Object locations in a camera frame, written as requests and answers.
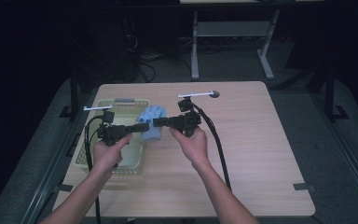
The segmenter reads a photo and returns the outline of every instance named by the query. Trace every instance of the forearm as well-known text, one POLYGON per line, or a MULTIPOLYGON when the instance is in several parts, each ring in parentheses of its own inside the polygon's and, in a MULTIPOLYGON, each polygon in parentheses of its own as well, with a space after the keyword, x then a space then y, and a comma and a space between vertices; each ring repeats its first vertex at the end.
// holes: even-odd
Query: forearm
POLYGON ((91 172, 42 223, 80 223, 109 177, 110 175, 91 172))
POLYGON ((194 167, 205 185, 221 223, 258 223, 257 219, 229 190, 210 163, 194 167))

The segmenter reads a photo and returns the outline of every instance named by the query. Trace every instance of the person's left hand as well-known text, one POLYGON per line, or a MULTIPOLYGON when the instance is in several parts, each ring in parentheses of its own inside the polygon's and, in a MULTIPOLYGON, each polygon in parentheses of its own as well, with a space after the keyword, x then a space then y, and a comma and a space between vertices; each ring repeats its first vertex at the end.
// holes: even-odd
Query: person's left hand
POLYGON ((112 174, 113 167, 123 160, 121 149, 126 146, 132 138, 132 133, 121 138, 111 147, 104 141, 99 141, 94 145, 94 165, 91 171, 112 174))

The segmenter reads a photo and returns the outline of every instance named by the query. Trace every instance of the yellow basket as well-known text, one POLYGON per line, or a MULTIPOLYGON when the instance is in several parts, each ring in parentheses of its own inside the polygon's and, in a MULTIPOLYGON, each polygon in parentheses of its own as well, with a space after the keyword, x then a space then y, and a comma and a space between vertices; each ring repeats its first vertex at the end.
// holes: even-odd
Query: yellow basket
MULTIPOLYGON (((101 100, 98 106, 109 106, 113 108, 109 110, 115 112, 115 118, 113 120, 114 125, 130 126, 137 123, 139 115, 149 106, 148 100, 142 99, 106 99, 101 100)), ((99 116, 103 113, 102 110, 94 110, 90 113, 94 113, 93 117, 99 116)), ((94 120, 89 126, 89 137, 100 127, 101 121, 99 119, 94 120)), ((97 134, 92 136, 90 140, 90 153, 93 158, 94 144, 101 139, 98 139, 97 134)), ((82 144, 78 147, 74 166, 83 169, 85 172, 89 171, 86 159, 86 150, 84 147, 84 139, 79 139, 82 144)), ((142 142, 142 136, 140 133, 134 133, 130 143, 123 147, 121 155, 123 160, 118 164, 118 168, 114 169, 114 173, 121 175, 138 175, 142 172, 143 158, 144 158, 145 146, 142 142)))

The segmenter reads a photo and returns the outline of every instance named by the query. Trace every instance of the hand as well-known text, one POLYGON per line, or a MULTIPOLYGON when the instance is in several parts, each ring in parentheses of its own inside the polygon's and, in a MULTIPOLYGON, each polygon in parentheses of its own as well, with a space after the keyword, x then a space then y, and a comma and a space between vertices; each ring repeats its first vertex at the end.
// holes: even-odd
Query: hand
POLYGON ((186 137, 179 131, 170 128, 173 137, 178 140, 185 156, 191 161, 194 168, 197 169, 202 164, 209 164, 207 137, 205 131, 201 128, 196 128, 191 137, 186 137))
POLYGON ((104 141, 99 141, 94 145, 94 165, 92 171, 112 174, 113 167, 123 160, 121 149, 126 146, 132 138, 132 133, 122 137, 111 147, 104 141))

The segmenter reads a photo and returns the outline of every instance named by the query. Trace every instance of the wooden table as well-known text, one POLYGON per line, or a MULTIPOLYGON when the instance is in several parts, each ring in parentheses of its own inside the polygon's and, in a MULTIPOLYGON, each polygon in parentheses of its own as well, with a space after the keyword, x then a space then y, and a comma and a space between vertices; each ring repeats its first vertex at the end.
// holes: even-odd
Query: wooden table
MULTIPOLYGON (((165 106, 168 117, 175 117, 180 114, 178 93, 211 90, 219 91, 220 97, 197 96, 192 102, 213 120, 234 194, 257 217, 313 215, 309 192, 294 188, 304 180, 264 83, 102 85, 94 105, 101 99, 142 98, 150 100, 151 105, 165 106)), ((200 127, 208 135, 213 167, 223 177, 213 136, 205 122, 200 127)), ((142 173, 114 175, 102 190, 103 217, 216 217, 200 177, 167 128, 163 128, 160 141, 145 147, 142 173)), ((86 173, 72 163, 63 184, 75 187, 86 173)), ((54 207, 68 195, 61 191, 54 207)), ((95 216, 94 207, 87 216, 95 216)))

